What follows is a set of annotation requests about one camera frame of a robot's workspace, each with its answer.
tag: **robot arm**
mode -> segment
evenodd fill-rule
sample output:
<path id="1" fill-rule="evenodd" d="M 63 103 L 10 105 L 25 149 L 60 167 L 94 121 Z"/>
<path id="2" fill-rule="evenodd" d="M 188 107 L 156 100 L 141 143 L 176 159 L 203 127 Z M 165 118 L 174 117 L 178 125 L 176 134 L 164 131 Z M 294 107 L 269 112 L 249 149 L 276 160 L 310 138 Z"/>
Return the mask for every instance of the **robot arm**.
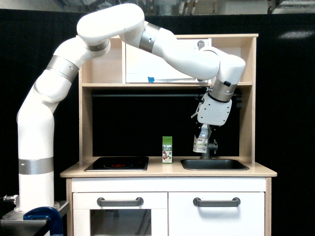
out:
<path id="1" fill-rule="evenodd" d="M 82 64 L 106 54 L 110 37 L 119 35 L 125 43 L 163 58 L 182 73 L 200 80 L 216 76 L 210 92 L 199 104 L 201 123 L 225 122 L 230 97 L 240 80 L 245 63 L 240 58 L 207 47 L 199 52 L 177 46 L 174 34 L 144 21 L 135 4 L 121 4 L 84 16 L 77 25 L 78 37 L 54 52 L 46 70 L 39 76 L 18 115 L 20 211 L 54 205 L 53 113 L 62 101 Z"/>

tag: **black induction cooktop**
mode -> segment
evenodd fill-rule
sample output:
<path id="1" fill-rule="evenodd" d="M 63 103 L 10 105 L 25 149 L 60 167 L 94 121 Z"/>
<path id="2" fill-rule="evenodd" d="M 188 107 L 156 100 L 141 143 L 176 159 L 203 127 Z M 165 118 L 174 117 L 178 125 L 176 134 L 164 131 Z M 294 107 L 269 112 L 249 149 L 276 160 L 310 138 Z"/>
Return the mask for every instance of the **black induction cooktop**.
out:
<path id="1" fill-rule="evenodd" d="M 84 171 L 146 171 L 147 156 L 100 157 Z"/>

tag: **gray sink basin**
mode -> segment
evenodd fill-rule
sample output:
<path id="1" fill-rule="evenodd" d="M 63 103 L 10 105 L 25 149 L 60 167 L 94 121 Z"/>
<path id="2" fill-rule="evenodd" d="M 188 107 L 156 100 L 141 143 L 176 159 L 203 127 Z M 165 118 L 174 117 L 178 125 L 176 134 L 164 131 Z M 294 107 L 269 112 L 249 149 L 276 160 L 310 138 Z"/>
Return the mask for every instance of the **gray sink basin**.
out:
<path id="1" fill-rule="evenodd" d="M 230 159 L 185 159 L 181 160 L 183 168 L 191 171 L 246 171 L 249 170 L 236 160 Z"/>

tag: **green juice carton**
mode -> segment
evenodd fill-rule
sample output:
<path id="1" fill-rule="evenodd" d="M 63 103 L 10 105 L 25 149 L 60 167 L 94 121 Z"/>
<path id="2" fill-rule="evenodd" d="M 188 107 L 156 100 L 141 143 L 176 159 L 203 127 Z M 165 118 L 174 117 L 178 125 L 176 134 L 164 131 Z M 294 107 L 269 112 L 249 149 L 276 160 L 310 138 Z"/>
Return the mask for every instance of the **green juice carton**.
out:
<path id="1" fill-rule="evenodd" d="M 162 163 L 173 163 L 172 136 L 163 136 Z"/>

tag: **upper shelf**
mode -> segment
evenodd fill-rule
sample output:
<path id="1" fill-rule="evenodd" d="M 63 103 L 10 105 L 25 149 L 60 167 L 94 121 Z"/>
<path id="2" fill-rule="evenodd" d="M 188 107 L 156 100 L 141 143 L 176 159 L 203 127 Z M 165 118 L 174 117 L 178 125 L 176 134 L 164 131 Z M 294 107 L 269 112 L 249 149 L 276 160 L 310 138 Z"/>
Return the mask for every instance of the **upper shelf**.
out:
<path id="1" fill-rule="evenodd" d="M 241 57 L 246 68 L 239 86 L 252 86 L 256 71 L 256 38 L 258 34 L 200 34 L 177 35 L 178 39 L 209 39 L 213 47 Z M 126 46 L 119 37 L 111 38 L 108 54 L 86 62 L 80 70 L 80 85 L 90 89 L 195 89 L 210 86 L 211 83 L 126 83 L 126 67 L 129 61 L 137 59 L 137 52 Z"/>

